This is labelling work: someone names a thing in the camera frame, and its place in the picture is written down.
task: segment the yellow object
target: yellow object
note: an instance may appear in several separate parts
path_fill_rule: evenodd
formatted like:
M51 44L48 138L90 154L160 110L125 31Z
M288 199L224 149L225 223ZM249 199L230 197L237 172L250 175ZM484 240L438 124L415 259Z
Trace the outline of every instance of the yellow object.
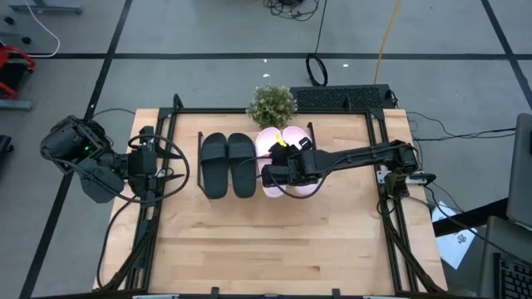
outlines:
M393 21L395 21L396 19L397 11L399 10L400 6L401 6L401 0L397 0L396 7L393 9L392 18L390 18L390 22L388 23L388 29L386 30L386 33L384 34L384 38L382 39L381 49L379 50L379 57L377 59L377 69L375 70L375 78L373 79L373 85L377 83L377 80L379 78L379 71L381 70L382 53L384 52L384 47L386 46L386 40L390 36L390 31L392 30Z
M283 138L281 138L281 134L276 134L275 135L275 139L277 140L277 142L279 142L280 145L286 147L287 144L284 142Z

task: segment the gray floor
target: gray floor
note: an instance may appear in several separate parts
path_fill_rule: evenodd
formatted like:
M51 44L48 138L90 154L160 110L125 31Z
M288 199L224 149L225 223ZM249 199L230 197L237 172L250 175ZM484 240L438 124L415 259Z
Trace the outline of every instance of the gray floor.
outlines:
M124 0L83 1L83 15L39 15L62 40L61 53L106 53ZM527 0L490 0L515 53L532 53ZM376 53L393 10L393 0L329 0L320 51ZM323 9L308 22L271 16L258 0L133 0L117 53L310 52ZM50 52L55 44L30 16L0 31L16 30L33 39L30 52ZM405 0L387 43L395 53L504 54L480 0ZM14 138L16 150L0 179L0 290L14 298L24 278L57 193L61 174L39 156L40 140L66 115L83 116L103 60L39 60L21 96L35 110L0 111L0 134ZM325 61L329 85L370 84L374 60ZM520 61L532 78L532 61ZM508 61L385 60L380 82L388 83L402 108L435 117L450 132L491 130L515 125L530 112ZM168 106L179 93L188 107L243 107L255 86L268 83L309 86L303 60L114 60L97 110ZM419 138L442 136L436 123L412 116ZM98 116L116 150L126 148L132 117L116 112ZM422 144L425 169L438 175L463 209L507 195L513 139L449 140ZM436 198L452 202L438 189ZM67 195L34 296L91 290L98 253L109 218L109 204L96 205L81 191L77 177ZM455 287L475 290L482 244L475 242L458 272L446 269Z

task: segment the green plant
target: green plant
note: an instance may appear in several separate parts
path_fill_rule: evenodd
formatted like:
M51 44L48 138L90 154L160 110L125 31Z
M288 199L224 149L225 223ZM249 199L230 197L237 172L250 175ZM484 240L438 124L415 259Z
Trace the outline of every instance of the green plant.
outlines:
M264 129L284 127L298 112L298 103L284 86L257 87L246 113Z

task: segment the pair of slippers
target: pair of slippers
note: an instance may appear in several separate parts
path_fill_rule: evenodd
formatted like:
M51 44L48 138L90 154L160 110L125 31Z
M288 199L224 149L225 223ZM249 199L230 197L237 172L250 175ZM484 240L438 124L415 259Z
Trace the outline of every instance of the pair of slippers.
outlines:
M234 133L228 139L222 133L207 136L199 153L207 198L221 199L227 194L229 168L236 196L252 197L256 188L255 163L243 162L255 157L254 143L247 135Z
M277 128L266 128L260 132L259 136L255 140L255 149L257 150L257 157L263 157L269 155L268 150L278 142L278 138L282 138L288 145L295 145L298 149L301 149L299 141L303 138L309 138L305 130L297 126L289 126L283 130L283 133ZM271 159L258 159L259 173L262 168L267 164L272 164ZM317 187L316 184L310 184L307 186L294 187L296 192L300 195L308 195ZM269 198L275 199L283 195L283 191L278 187L263 187L264 194ZM286 190L286 185L281 185L281 189Z

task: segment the black keyboard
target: black keyboard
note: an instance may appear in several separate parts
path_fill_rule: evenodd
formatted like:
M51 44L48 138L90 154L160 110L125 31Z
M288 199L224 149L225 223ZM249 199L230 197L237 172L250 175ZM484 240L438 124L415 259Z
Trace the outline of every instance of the black keyboard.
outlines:
M497 298L532 299L532 268L494 253L494 288Z
M292 87L290 92L298 101L298 108L306 109L345 109L346 100L352 109L383 108L393 109L392 98L387 98L388 85L376 86L319 86Z

